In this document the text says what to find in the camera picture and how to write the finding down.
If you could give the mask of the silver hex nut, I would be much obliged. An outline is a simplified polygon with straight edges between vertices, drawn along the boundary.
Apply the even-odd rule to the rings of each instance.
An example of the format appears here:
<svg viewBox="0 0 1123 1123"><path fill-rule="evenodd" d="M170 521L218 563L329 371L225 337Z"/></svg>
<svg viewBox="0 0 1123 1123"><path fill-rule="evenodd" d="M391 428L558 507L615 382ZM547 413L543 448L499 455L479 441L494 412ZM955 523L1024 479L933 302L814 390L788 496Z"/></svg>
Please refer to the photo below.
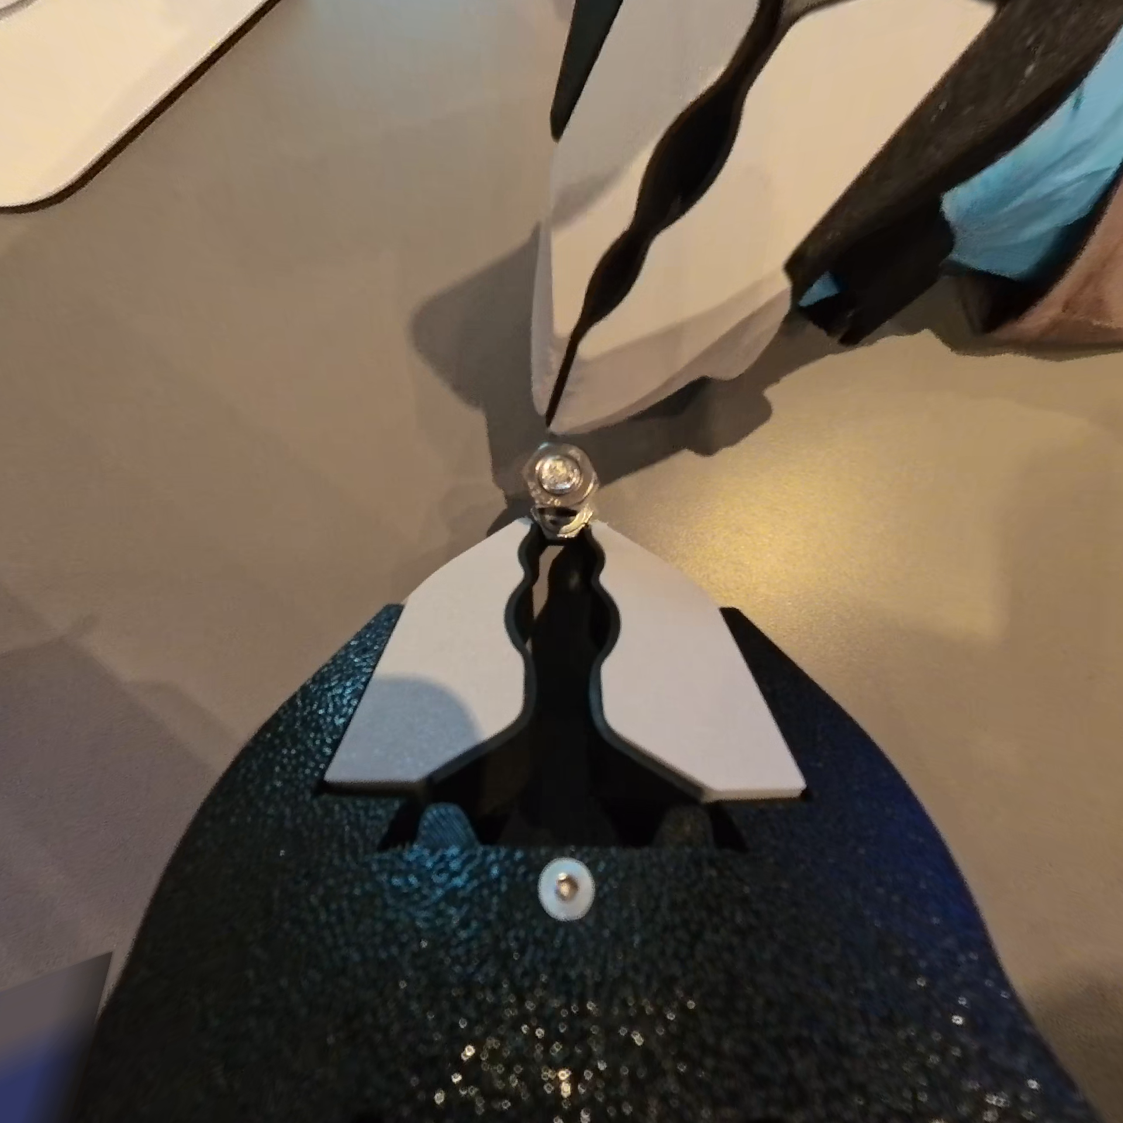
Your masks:
<svg viewBox="0 0 1123 1123"><path fill-rule="evenodd" d="M527 459L523 479L532 505L576 508L596 488L591 459L571 443L541 443Z"/></svg>

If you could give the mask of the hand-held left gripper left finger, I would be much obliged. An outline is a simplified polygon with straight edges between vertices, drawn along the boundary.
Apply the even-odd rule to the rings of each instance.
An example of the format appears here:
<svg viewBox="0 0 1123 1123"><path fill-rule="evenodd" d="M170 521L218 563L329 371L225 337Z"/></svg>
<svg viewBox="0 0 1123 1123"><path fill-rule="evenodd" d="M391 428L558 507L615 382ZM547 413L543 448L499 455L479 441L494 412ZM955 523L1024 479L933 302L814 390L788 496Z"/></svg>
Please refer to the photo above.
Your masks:
<svg viewBox="0 0 1123 1123"><path fill-rule="evenodd" d="M536 688L518 604L536 582L534 536L516 519L406 598L326 785L439 785L527 726Z"/></svg>

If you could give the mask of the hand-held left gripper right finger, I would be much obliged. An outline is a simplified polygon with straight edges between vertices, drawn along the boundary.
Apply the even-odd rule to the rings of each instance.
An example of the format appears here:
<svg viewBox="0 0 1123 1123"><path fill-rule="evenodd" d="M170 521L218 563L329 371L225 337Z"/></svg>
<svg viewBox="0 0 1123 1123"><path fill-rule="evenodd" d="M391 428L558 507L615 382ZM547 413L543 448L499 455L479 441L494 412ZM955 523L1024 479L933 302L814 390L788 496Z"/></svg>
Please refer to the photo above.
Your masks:
<svg viewBox="0 0 1123 1123"><path fill-rule="evenodd" d="M805 777L719 605L607 523L591 527L615 611L598 715L701 803L799 799Z"/></svg>

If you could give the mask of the person's right hand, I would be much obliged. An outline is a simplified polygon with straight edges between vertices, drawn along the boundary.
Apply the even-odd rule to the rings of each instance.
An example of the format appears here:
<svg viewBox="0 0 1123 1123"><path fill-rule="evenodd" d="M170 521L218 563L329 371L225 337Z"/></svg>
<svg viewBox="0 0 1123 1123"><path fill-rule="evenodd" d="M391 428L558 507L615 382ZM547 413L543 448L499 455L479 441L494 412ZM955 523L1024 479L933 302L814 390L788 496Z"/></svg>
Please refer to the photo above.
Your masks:
<svg viewBox="0 0 1123 1123"><path fill-rule="evenodd" d="M1057 110L1004 157L949 190L947 265L1013 282L1064 258L1121 166L1121 35Z"/></svg>

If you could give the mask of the person's right forearm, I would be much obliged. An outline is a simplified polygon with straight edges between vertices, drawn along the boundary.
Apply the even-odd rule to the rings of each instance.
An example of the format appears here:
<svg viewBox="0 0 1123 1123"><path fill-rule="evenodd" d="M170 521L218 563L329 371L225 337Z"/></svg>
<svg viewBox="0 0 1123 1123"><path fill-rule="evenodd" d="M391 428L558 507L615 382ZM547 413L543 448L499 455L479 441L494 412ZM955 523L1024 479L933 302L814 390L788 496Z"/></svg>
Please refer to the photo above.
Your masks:
<svg viewBox="0 0 1123 1123"><path fill-rule="evenodd" d="M997 338L1028 348L1121 346L1121 181L1059 280Z"/></svg>

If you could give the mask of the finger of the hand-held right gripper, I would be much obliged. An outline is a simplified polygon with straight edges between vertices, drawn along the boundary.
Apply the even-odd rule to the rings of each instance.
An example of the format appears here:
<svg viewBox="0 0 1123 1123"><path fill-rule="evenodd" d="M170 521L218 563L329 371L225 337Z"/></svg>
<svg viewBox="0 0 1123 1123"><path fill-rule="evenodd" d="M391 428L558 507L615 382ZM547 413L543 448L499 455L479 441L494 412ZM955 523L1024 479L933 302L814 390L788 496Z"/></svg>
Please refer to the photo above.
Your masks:
<svg viewBox="0 0 1123 1123"><path fill-rule="evenodd" d="M785 322L794 251L995 15L993 2L759 5L733 60L658 141L580 333L602 318L624 327L624 283L598 287L613 267L636 276L651 243L655 278L638 283L651 304L688 278L717 282L717 298L768 280Z"/></svg>
<svg viewBox="0 0 1123 1123"><path fill-rule="evenodd" d="M633 221L640 181L662 135L728 68L759 2L622 2L613 18L578 2L554 104L551 201L536 262L536 410L549 432L594 432L649 410L680 388L732 380L779 331L783 285L651 282L657 243L638 265L613 267L624 296L585 333L578 320L600 262Z"/></svg>

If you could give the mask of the silver hex bolt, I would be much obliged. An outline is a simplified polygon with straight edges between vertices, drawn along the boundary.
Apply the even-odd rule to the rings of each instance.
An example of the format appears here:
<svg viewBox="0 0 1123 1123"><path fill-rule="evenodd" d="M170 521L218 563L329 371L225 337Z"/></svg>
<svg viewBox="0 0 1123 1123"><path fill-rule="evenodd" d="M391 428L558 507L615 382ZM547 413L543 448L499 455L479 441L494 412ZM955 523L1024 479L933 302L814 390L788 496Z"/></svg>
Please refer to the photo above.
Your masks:
<svg viewBox="0 0 1123 1123"><path fill-rule="evenodd" d="M571 540L576 538L593 519L596 492L598 479L593 494L576 508L540 508L530 503L530 512L547 538Z"/></svg>

